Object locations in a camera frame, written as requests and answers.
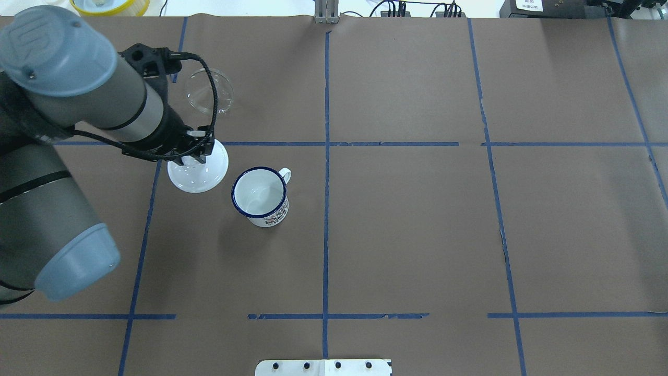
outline blue-gray joint cap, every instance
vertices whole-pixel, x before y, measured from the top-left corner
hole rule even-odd
[[[104,223],[81,232],[52,257],[35,279],[35,289],[57,302],[87,288],[121,260]]]
[[[40,5],[0,31],[0,67],[21,87],[46,96],[77,96],[99,88],[116,70],[112,43],[81,17]]]

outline blue tape grid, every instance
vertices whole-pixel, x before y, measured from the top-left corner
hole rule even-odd
[[[183,25],[181,26],[181,38],[178,41],[178,51],[183,51],[183,42],[186,39],[186,28],[188,27],[188,18],[183,17]],[[172,83],[176,83],[178,73],[172,74]]]
[[[520,370],[522,376],[526,376],[526,365],[524,363],[524,346],[522,345],[522,333],[520,332],[520,319],[517,316],[517,302],[515,301],[515,287],[512,281],[512,271],[510,269],[510,256],[508,255],[508,243],[506,241],[506,229],[503,223],[503,213],[501,211],[501,200],[499,198],[498,185],[496,183],[496,171],[494,170],[494,157],[492,155],[492,145],[490,140],[490,130],[487,125],[487,116],[485,115],[485,108],[482,105],[482,84],[480,82],[480,71],[478,69],[478,54],[476,53],[476,42],[473,38],[473,24],[471,19],[468,21],[468,33],[471,39],[471,54],[473,56],[473,67],[476,73],[476,85],[478,87],[478,100],[480,102],[480,116],[482,117],[482,124],[485,130],[485,142],[487,148],[487,158],[490,164],[490,173],[492,175],[492,188],[494,189],[494,201],[496,203],[496,216],[499,223],[499,231],[501,233],[501,244],[503,253],[506,258],[506,279],[508,281],[508,293],[510,295],[510,309],[512,310],[512,320],[515,326],[515,342],[517,344],[517,353],[520,361]]]
[[[611,35],[611,41],[613,44],[613,49],[619,64],[621,75],[624,79],[625,86],[627,88],[627,93],[629,99],[633,106],[633,110],[638,122],[638,126],[643,135],[643,141],[641,143],[570,143],[570,142],[520,142],[520,143],[508,143],[508,142],[492,142],[490,140],[490,133],[487,123],[487,118],[483,105],[483,94],[482,94],[482,84],[480,79],[480,71],[478,67],[478,57],[476,53],[476,46],[474,41],[474,32],[473,26],[470,19],[468,19],[468,28],[469,28],[469,37],[471,43],[471,51],[474,63],[474,71],[476,76],[476,85],[478,89],[478,99],[480,102],[480,115],[482,117],[482,122],[484,124],[485,140],[481,146],[486,147],[488,151],[488,162],[490,165],[490,174],[492,178],[492,187],[494,189],[494,200],[496,204],[497,217],[500,227],[500,233],[502,237],[502,246],[504,250],[504,255],[506,256],[506,277],[508,282],[508,292],[510,296],[510,303],[512,312],[492,312],[488,314],[490,319],[512,319],[514,322],[514,328],[516,333],[516,344],[518,348],[518,358],[520,361],[520,370],[522,376],[526,375],[526,365],[524,361],[524,349],[522,345],[522,335],[520,331],[519,319],[532,319],[532,318],[668,318],[668,312],[518,312],[514,285],[512,281],[512,270],[510,267],[510,257],[508,255],[508,246],[506,243],[506,234],[503,223],[503,214],[500,203],[500,197],[498,192],[498,185],[496,182],[496,171],[494,169],[494,158],[492,154],[493,147],[645,147],[650,156],[652,162],[653,170],[657,178],[659,188],[664,200],[664,204],[668,209],[668,195],[666,194],[665,185],[661,178],[658,166],[656,164],[654,154],[652,151],[653,147],[668,147],[668,143],[651,143],[647,136],[645,130],[645,125],[643,124],[642,118],[640,116],[637,103],[635,101],[635,96],[631,89],[628,77],[626,75],[626,70],[624,68],[621,55],[617,46],[617,40],[615,37],[615,31],[613,29],[612,21],[608,18],[608,27]],[[182,36],[179,50],[182,49],[182,44],[184,40],[184,33],[187,24],[187,17],[184,18]],[[325,34],[325,142],[235,142],[227,141],[222,142],[224,145],[228,146],[292,146],[292,147],[325,147],[325,218],[324,218],[324,230],[325,230],[325,239],[323,244],[323,313],[312,313],[312,314],[249,314],[249,320],[322,320],[323,321],[323,358],[327,358],[327,323],[329,320],[369,320],[369,319],[421,319],[429,316],[428,313],[371,313],[371,314],[333,314],[329,313],[328,305],[328,291],[329,291],[329,246],[328,246],[328,237],[329,237],[329,224],[328,224],[328,214],[329,214],[329,149],[330,147],[369,147],[369,146],[405,146],[405,147],[456,147],[459,146],[457,142],[331,142],[329,139],[329,32]],[[105,145],[104,143],[98,142],[62,142],[58,145],[79,145],[79,146],[98,146]],[[154,184],[157,181],[157,176],[159,173],[159,166],[156,169],[156,179]],[[149,208],[149,216],[147,218],[146,231],[148,231],[148,225],[150,222],[150,216],[152,212],[153,199],[155,194],[152,192],[152,199]],[[124,343],[124,351],[121,362],[121,367],[119,370],[119,376],[123,373],[123,367],[125,358],[127,357],[128,344],[130,333],[132,331],[132,321],[133,320],[173,320],[176,318],[176,315],[173,314],[134,314],[134,307],[136,305],[136,293],[138,291],[138,285],[141,277],[141,269],[143,266],[143,257],[145,252],[145,242],[146,242],[146,232],[144,234],[144,244],[142,244],[142,253],[140,256],[140,265],[138,266],[138,275],[136,278],[136,291],[133,293],[133,303],[131,305],[130,314],[0,314],[0,319],[104,319],[104,320],[128,320],[128,329],[126,331],[126,343]]]
[[[153,207],[156,200],[156,192],[158,190],[158,178],[160,177],[160,168],[162,161],[156,163],[156,173],[153,176],[153,187],[151,188],[151,199],[148,204],[148,214],[146,214],[146,225],[144,226],[144,238],[142,239],[142,250],[139,253],[139,262],[137,264],[137,274],[134,278],[134,289],[132,291],[132,301],[130,302],[130,312],[128,313],[128,324],[126,327],[126,335],[123,341],[123,350],[121,352],[121,361],[118,366],[118,376],[123,376],[125,371],[125,364],[128,358],[128,349],[130,347],[130,337],[132,335],[132,323],[134,322],[135,308],[137,307],[137,296],[139,295],[139,285],[142,281],[142,270],[144,269],[144,257],[146,256],[146,246],[148,245],[148,230],[151,226],[151,219],[153,218]]]

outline electrical cable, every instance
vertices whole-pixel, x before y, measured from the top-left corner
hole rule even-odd
[[[444,12],[448,11],[448,4],[440,3],[439,5],[436,5],[434,7],[434,10],[432,11],[432,14],[429,15],[429,18],[432,18],[434,14],[436,14],[436,9],[438,9],[438,7],[440,7],[441,5],[443,5],[443,7],[445,8]]]
[[[341,13],[341,14],[346,14],[346,13],[352,13],[352,14],[356,14],[356,15],[358,15],[358,16],[360,16],[360,17],[364,18],[364,16],[363,16],[363,15],[359,14],[358,12],[354,12],[354,11],[346,11],[346,12],[343,12],[343,13]]]
[[[162,17],[162,11],[165,10],[165,7],[167,6],[167,1],[169,0],[165,0],[165,4],[162,4],[162,8],[160,8],[160,13],[158,13],[159,17]]]
[[[105,143],[107,145],[111,145],[113,147],[117,147],[124,152],[126,152],[128,155],[131,157],[138,157],[141,159],[156,159],[156,160],[161,160],[161,161],[172,161],[174,159],[180,158],[180,157],[185,157],[187,155],[191,155],[194,151],[196,151],[198,148],[200,148],[206,140],[213,134],[214,126],[216,125],[216,115],[218,114],[218,90],[216,89],[216,82],[213,79],[213,75],[211,74],[211,70],[209,69],[208,65],[206,65],[206,62],[204,59],[202,59],[200,56],[195,55],[195,54],[190,54],[188,52],[178,52],[176,55],[181,54],[181,57],[179,60],[196,60],[202,64],[202,67],[204,68],[204,71],[206,72],[206,75],[208,76],[209,82],[211,83],[211,90],[213,91],[213,113],[211,114],[211,125],[209,125],[208,129],[206,130],[206,134],[204,137],[202,137],[201,140],[199,140],[195,146],[191,147],[187,151],[184,151],[183,153],[178,153],[178,154],[172,154],[172,155],[159,155],[159,154],[153,154],[153,153],[148,153],[145,151],[141,151],[138,149],[135,149],[134,147],[129,147],[128,145],[125,145],[124,143],[120,143],[118,141],[110,140],[104,136],[100,136],[94,133],[86,132],[84,130],[74,130],[72,131],[72,134],[77,135],[77,136],[84,136],[88,138],[92,138],[94,140],[100,141],[102,143]]]
[[[373,12],[375,12],[376,9],[378,9],[378,7],[381,6],[382,3],[389,3],[390,5],[392,5],[392,9],[393,9],[393,11],[396,11],[396,10],[397,10],[397,8],[396,8],[396,4],[394,3],[394,0],[383,0],[383,1],[381,1],[380,3],[376,4],[376,6],[373,8],[373,10],[371,11],[371,13],[369,14],[369,17],[372,17],[372,16],[373,16]],[[387,14],[389,14],[389,5],[387,6]]]
[[[395,8],[395,1],[399,2],[399,15],[397,16],[397,9]],[[388,17],[405,17],[406,16],[406,4],[425,4],[425,5],[436,5],[434,7],[434,10],[432,11],[432,14],[429,17],[433,17],[434,14],[436,14],[436,9],[438,9],[439,6],[443,5],[444,6],[444,12],[443,12],[443,17],[461,17],[462,16],[462,8],[455,4],[454,1],[450,4],[448,3],[429,3],[426,1],[409,1],[409,0],[383,0],[380,3],[378,3],[373,10],[371,11],[371,14],[369,14],[369,17],[373,17],[373,13],[376,12],[376,9],[380,7],[382,3],[391,3],[392,4],[392,9],[387,6],[387,16]],[[342,14],[346,13],[354,13],[356,15],[359,15],[361,17],[361,14],[358,12],[353,12],[353,11],[346,11],[343,12]]]

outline blue mug rim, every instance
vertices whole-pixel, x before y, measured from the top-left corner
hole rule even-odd
[[[244,177],[244,175],[246,175],[247,173],[250,173],[251,171],[256,171],[256,170],[267,170],[267,171],[270,171],[270,172],[274,173],[276,176],[279,177],[279,179],[281,180],[281,183],[283,184],[283,198],[281,198],[281,202],[280,202],[274,209],[270,210],[270,211],[269,211],[268,213],[266,213],[266,214],[258,214],[258,215],[255,215],[255,214],[247,213],[247,212],[243,211],[243,209],[241,209],[241,208],[239,207],[239,205],[236,203],[236,199],[234,198],[234,190],[236,189],[236,184],[239,182],[239,180],[240,180],[242,177]],[[287,189],[287,184],[285,184],[285,179],[283,179],[283,177],[281,176],[281,174],[279,174],[278,171],[272,169],[271,167],[265,167],[265,166],[253,167],[253,168],[251,168],[251,169],[247,169],[246,171],[244,171],[243,173],[241,173],[241,175],[239,175],[239,176],[236,178],[236,181],[234,182],[234,185],[232,186],[232,204],[234,205],[234,207],[236,208],[236,210],[237,210],[239,213],[241,213],[244,217],[253,218],[253,219],[261,219],[261,218],[268,217],[268,216],[272,215],[272,214],[275,213],[278,209],[280,209],[281,206],[283,206],[283,203],[285,202],[285,198],[287,197],[287,192],[288,192],[288,189]]]

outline mug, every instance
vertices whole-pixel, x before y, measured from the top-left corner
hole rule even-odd
[[[290,204],[287,183],[292,172],[269,167],[253,167],[239,175],[232,186],[232,203],[248,220],[259,227],[279,224],[288,214]]]

